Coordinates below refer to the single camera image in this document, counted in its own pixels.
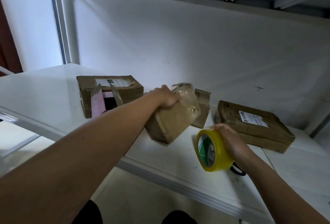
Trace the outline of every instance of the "person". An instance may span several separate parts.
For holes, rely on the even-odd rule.
[[[97,223],[89,198],[119,162],[160,106],[180,99],[165,85],[84,124],[0,179],[1,223]],[[224,124],[223,136],[235,162],[251,178],[276,223],[329,223]],[[177,218],[196,223],[175,211]]]

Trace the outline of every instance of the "tape roll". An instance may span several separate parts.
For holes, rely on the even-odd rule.
[[[227,170],[234,162],[224,146],[222,136],[215,129],[202,129],[198,133],[195,151],[200,164],[207,172]]]

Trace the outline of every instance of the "black pants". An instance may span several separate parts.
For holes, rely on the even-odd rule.
[[[86,205],[80,210],[79,214],[73,220],[72,224],[82,224],[82,223],[93,223],[93,224],[102,224],[101,212],[97,205],[89,200]],[[187,213],[175,210],[170,212],[162,224],[172,224],[172,223],[180,223],[180,224],[197,224],[197,222],[191,218]]]

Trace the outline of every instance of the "tiled floor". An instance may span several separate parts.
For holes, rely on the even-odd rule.
[[[0,122],[0,151],[32,136],[34,133],[8,122]],[[13,169],[51,145],[40,137],[20,151],[5,158]],[[103,223],[161,223],[173,210],[183,210],[198,223],[238,224],[238,219],[174,193],[137,176],[114,168],[92,196],[100,208]]]

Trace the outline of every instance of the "person's right arm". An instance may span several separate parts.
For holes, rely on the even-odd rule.
[[[330,223],[260,159],[236,131],[226,124],[213,128],[220,132],[237,165],[255,184],[275,223]]]

